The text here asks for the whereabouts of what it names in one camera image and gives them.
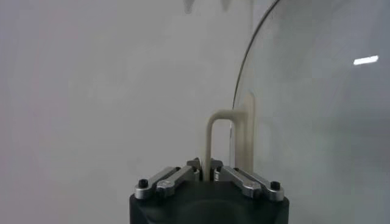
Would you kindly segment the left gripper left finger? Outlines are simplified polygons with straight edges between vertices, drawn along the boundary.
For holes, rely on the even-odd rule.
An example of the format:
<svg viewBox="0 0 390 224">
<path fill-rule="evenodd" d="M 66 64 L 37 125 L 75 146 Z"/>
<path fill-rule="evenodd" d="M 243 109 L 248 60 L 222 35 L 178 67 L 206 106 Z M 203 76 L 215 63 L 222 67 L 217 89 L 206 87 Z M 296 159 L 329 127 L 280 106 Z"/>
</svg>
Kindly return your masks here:
<svg viewBox="0 0 390 224">
<path fill-rule="evenodd" d="M 140 179 L 133 194 L 139 200 L 147 200 L 155 194 L 170 197 L 183 182 L 199 181 L 201 173 L 200 159 L 194 158 L 183 167 L 166 167 L 149 179 Z"/>
</svg>

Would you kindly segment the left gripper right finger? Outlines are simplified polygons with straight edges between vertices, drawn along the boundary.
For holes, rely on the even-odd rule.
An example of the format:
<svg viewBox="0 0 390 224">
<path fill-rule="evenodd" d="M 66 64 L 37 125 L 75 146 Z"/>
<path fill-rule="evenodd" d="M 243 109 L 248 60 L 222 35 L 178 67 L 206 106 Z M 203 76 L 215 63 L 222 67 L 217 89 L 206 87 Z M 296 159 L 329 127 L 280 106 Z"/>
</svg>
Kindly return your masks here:
<svg viewBox="0 0 390 224">
<path fill-rule="evenodd" d="M 249 198 L 265 198 L 269 201 L 283 201 L 284 188 L 278 181 L 268 181 L 255 174 L 223 165 L 222 161 L 211 159 L 213 181 L 233 183 L 241 193 Z"/>
</svg>

